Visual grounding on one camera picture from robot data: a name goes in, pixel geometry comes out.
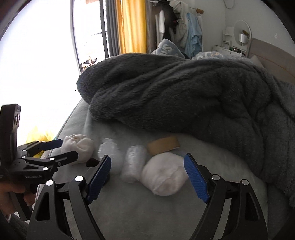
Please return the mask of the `small white sock ball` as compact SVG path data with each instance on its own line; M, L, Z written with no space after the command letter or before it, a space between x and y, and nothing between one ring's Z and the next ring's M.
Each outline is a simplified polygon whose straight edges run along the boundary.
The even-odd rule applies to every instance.
M82 164L87 162L93 155L93 151L95 150L95 143L87 136L81 134L65 136L60 152L66 153L73 150L78 153L79 157L75 162L71 164Z

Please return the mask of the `white plastic wrap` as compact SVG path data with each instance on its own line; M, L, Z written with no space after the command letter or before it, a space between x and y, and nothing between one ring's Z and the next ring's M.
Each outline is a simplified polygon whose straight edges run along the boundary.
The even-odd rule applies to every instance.
M108 155L111 159L112 166L110 172L119 174L122 170L124 158L117 144L111 138L104 138L98 148L98 158L101 160L104 155Z

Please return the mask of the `large white sock ball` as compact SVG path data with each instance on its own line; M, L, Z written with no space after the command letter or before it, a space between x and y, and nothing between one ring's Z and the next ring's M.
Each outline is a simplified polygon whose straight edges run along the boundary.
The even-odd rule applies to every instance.
M158 196L177 193L188 179L183 157L166 152L153 156L143 167L140 182Z

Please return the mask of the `yellow plastic bag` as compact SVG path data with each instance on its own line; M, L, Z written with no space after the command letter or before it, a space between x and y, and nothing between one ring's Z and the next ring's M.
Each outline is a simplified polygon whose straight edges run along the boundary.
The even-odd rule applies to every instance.
M26 143L31 143L33 141L52 141L52 140L53 140L53 134L51 132L34 128L30 133L28 133Z

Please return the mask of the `grey bed mattress cover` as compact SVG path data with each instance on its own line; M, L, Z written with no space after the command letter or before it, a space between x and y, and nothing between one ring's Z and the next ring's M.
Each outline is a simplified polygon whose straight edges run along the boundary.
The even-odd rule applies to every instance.
M88 108L81 100L63 124L58 138L78 133L91 138L96 147L103 139L110 138L125 155L133 145L147 145L167 136L167 133L133 129L118 122L95 121ZM289 216L290 206L276 187L263 183L243 160L223 148L189 135L178 134L177 138L181 146L173 153L180 156L191 153L199 164L227 181L249 180L261 204L269 237L279 232ZM139 182L123 182L117 174L111 175L90 206L106 239L189 239L205 208L190 181L174 195L157 196Z

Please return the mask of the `brown cardboard tape roll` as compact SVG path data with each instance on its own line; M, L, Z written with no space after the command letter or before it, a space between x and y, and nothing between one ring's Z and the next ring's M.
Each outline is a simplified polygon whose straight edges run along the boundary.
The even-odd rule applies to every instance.
M160 138L154 140L147 145L147 149L150 155L158 155L160 153L170 152L180 147L180 143L176 136L168 136L166 138Z

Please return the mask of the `dark grey curtain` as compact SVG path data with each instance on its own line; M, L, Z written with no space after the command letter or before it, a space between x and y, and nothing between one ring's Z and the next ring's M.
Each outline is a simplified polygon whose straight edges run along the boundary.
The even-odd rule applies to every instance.
M108 49L110 56L117 56L120 54L119 48L119 33L117 25L117 7L114 0L105 1L107 14L107 38Z

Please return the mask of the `dark grey fleece blanket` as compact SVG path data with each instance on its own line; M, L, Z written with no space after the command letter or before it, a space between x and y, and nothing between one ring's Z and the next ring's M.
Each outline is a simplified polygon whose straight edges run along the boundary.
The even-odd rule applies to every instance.
M229 150L294 205L293 84L246 61L131 53L87 68L77 90L98 121Z

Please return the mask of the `light blue patterned quilt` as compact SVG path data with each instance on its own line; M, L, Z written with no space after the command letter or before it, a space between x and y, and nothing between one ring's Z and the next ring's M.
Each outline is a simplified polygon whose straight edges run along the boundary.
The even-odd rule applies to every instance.
M200 52L194 57L189 57L168 39L163 39L152 54L159 56L177 56L189 60L225 59L219 52Z

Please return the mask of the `yellow curtain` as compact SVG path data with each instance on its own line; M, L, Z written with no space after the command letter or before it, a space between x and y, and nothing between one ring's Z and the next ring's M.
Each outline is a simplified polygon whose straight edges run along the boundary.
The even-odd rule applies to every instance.
M147 21L145 1L115 1L119 49L122 54L147 52Z

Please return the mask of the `beige headboard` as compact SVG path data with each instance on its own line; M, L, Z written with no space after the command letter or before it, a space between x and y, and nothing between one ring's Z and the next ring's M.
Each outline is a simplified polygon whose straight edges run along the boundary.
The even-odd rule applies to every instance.
M247 58L264 68L278 80L294 85L295 58L288 52L262 40L252 38L247 47Z

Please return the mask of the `white dresser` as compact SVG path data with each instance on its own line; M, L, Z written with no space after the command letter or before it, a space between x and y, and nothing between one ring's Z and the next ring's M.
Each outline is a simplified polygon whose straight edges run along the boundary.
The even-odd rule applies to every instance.
M233 45L233 36L227 32L223 32L221 45L214 45L212 50L224 56L246 57L243 49Z

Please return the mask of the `hanging clothes on rack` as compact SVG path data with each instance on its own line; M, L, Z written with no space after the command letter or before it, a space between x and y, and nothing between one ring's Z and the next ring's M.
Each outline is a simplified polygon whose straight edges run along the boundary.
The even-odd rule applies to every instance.
M202 9L183 1L156 1L154 10L157 46L168 39L189 57L203 51Z

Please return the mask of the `round vanity mirror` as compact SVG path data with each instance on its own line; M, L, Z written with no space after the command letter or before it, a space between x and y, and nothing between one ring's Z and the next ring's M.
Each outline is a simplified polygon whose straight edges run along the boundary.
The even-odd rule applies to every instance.
M239 47L242 51L246 51L247 45L251 40L250 26L243 20L237 20L233 27L233 36L235 38L235 42L237 43L237 47Z

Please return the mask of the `black window frame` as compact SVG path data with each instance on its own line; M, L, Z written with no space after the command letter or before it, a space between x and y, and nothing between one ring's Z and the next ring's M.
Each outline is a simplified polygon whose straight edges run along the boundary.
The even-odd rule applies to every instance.
M106 1L70 1L72 41L79 71L109 57Z

